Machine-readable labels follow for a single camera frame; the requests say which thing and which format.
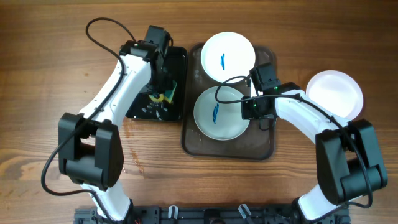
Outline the yellow green sponge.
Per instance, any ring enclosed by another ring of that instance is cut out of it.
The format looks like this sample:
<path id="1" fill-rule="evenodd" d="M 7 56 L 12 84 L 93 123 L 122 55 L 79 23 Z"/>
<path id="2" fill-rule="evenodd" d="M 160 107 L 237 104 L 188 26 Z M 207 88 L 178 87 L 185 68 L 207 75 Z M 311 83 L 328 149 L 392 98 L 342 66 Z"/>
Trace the yellow green sponge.
<path id="1" fill-rule="evenodd" d="M 172 89 L 170 90 L 166 90 L 165 93 L 160 94 L 158 98 L 156 98 L 154 95 L 149 95 L 149 98 L 156 103 L 160 103 L 160 102 L 167 102 L 168 104 L 172 104 L 173 103 L 173 97 L 174 97 L 174 93 L 177 89 L 177 82 L 173 81 L 172 82 Z"/>

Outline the white plate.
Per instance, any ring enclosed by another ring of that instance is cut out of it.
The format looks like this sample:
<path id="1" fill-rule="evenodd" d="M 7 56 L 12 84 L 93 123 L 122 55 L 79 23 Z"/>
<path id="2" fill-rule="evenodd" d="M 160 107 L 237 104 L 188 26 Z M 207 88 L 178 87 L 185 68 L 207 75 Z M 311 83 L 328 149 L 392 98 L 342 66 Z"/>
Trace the white plate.
<path id="1" fill-rule="evenodd" d="M 229 86 L 216 86 L 205 90 L 196 100 L 193 117 L 199 130 L 209 138 L 227 141 L 240 136 L 249 126 L 242 119 L 241 106 L 229 101 L 240 100 L 243 94 Z"/>
<path id="2" fill-rule="evenodd" d="M 256 62 L 254 47 L 245 36 L 221 32 L 209 38 L 200 56 L 205 73 L 216 82 L 247 76 Z"/>
<path id="3" fill-rule="evenodd" d="M 353 120 L 362 112 L 363 92 L 349 75 L 337 70 L 325 70 L 313 76 L 306 95 L 328 111 Z"/>

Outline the white plate back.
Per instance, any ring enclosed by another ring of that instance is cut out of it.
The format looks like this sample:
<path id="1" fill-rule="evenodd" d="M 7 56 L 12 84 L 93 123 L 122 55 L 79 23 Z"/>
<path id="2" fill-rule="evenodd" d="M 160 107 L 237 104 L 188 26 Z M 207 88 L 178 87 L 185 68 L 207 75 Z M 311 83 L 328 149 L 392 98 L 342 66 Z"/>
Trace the white plate back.
<path id="1" fill-rule="evenodd" d="M 256 62 L 254 47 L 245 36 L 221 32 L 209 38 L 200 56 L 205 73 L 216 82 L 247 76 Z"/>

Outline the white plate front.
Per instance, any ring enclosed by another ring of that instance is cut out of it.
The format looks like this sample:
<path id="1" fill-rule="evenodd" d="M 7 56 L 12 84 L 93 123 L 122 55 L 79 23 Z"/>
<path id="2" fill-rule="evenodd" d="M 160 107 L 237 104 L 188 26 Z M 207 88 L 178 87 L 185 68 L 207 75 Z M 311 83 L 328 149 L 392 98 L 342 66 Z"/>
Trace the white plate front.
<path id="1" fill-rule="evenodd" d="M 363 92 L 349 75 L 337 70 L 325 70 L 313 76 L 306 95 L 328 111 L 353 120 L 362 112 Z"/>

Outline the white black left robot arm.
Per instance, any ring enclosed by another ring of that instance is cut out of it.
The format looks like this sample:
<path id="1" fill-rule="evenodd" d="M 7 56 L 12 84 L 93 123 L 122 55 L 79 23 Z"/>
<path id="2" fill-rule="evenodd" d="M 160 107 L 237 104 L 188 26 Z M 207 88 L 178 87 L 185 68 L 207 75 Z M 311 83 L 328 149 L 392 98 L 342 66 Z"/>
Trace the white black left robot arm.
<path id="1" fill-rule="evenodd" d="M 90 194 L 99 222 L 136 222 L 133 202 L 119 181 L 124 165 L 119 129 L 141 93 L 172 89 L 164 71 L 172 46 L 169 40 L 127 41 L 99 93 L 78 114 L 65 113 L 58 123 L 60 172 L 80 185 L 81 193 Z"/>

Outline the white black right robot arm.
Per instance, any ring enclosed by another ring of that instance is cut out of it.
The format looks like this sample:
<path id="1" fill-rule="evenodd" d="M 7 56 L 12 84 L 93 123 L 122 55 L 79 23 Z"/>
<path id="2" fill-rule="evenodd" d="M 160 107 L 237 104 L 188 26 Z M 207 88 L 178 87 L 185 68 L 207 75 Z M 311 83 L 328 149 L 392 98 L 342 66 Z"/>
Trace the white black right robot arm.
<path id="1" fill-rule="evenodd" d="M 369 208 L 373 192 L 388 183 L 373 125 L 351 121 L 322 108 L 294 83 L 274 86 L 262 95 L 242 97 L 244 118 L 280 118 L 315 144 L 317 185 L 297 198 L 292 223 L 316 223 L 338 216 L 350 205 Z"/>

